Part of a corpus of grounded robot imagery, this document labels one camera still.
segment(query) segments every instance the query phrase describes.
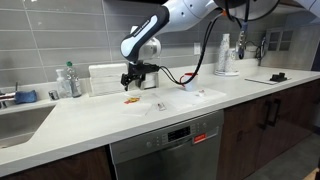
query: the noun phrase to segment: plastic bottle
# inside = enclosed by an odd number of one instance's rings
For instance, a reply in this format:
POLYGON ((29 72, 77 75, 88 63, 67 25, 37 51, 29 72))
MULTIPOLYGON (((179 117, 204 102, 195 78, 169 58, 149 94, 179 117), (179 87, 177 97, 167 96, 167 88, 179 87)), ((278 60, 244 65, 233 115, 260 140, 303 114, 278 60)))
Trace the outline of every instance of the plastic bottle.
POLYGON ((57 85, 58 85, 58 94, 60 98, 69 98, 72 97, 72 91, 70 86, 70 81, 64 78, 64 69, 57 69, 58 74, 57 85))
POLYGON ((80 81, 76 73, 76 69, 72 66, 72 62, 67 62, 67 78, 70 81, 71 90, 72 90, 72 97, 80 97, 81 96, 81 88, 80 88, 80 81))

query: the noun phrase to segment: orange object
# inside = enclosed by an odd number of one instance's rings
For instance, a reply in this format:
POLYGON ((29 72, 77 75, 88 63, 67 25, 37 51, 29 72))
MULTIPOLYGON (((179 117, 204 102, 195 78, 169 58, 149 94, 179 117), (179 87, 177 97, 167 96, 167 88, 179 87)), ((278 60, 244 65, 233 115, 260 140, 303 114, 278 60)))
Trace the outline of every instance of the orange object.
POLYGON ((130 104, 130 103, 135 103, 137 101, 139 101, 140 98, 129 98, 127 101, 125 101, 125 104, 130 104))
POLYGON ((222 11, 222 16, 227 16, 227 11, 226 10, 222 11))

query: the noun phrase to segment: soap dispenser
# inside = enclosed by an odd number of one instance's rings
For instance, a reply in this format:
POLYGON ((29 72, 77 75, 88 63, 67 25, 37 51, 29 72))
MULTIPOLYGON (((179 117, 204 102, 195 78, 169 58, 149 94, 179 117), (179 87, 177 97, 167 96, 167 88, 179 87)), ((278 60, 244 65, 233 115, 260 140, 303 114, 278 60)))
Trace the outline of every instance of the soap dispenser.
POLYGON ((57 69, 56 72, 58 74, 57 85, 58 85, 59 97, 60 98, 72 97, 70 81, 64 78, 64 69, 57 69))

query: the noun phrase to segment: electrical outlet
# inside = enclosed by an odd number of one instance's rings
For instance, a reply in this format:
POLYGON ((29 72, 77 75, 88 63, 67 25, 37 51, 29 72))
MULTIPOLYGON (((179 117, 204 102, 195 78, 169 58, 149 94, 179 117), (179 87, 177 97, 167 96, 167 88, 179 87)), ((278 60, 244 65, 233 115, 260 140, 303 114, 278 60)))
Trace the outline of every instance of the electrical outlet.
POLYGON ((194 55, 200 55, 200 43, 194 43, 194 55))

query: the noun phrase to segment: sink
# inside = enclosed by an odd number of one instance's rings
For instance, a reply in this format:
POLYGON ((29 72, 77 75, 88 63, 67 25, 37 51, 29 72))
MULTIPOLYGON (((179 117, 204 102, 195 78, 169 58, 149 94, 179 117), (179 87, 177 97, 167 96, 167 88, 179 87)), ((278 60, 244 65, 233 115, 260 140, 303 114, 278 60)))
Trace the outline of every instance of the sink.
POLYGON ((51 106, 0 115, 0 149, 30 140, 53 108, 51 106))

